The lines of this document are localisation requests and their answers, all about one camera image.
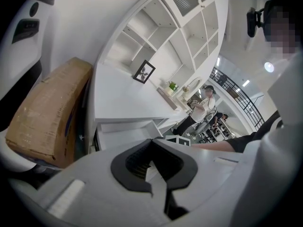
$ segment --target white shirt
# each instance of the white shirt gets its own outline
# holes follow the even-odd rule
[[[207,115],[207,113],[213,109],[215,103],[216,100],[213,96],[211,98],[207,97],[206,99],[204,99],[202,102],[199,103],[200,105],[203,106],[204,111],[195,107],[193,113],[191,114],[191,118],[196,122],[202,121]]]

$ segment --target white countertop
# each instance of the white countertop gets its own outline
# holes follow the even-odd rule
[[[148,80],[142,84],[105,62],[96,68],[94,106],[96,122],[125,122],[171,118],[173,110]]]

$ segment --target white drawer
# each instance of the white drawer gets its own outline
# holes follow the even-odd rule
[[[162,137],[153,121],[98,124],[96,137],[99,150],[131,142]]]

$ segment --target ceiling light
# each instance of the ceiling light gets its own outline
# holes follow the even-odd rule
[[[245,87],[247,84],[249,84],[249,82],[250,82],[250,81],[249,81],[249,80],[247,80],[246,82],[244,82],[244,84],[243,84],[242,86],[244,86],[244,87]]]
[[[268,72],[273,72],[274,71],[274,65],[272,64],[272,63],[270,63],[270,62],[266,62],[265,64],[264,64],[264,68],[265,68],[265,70],[267,70]]]

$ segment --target black railing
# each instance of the black railing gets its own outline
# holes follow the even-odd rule
[[[264,123],[264,119],[246,93],[244,93],[233,80],[217,68],[213,68],[210,78],[223,87],[223,89],[233,97],[253,123],[256,130],[258,130]]]

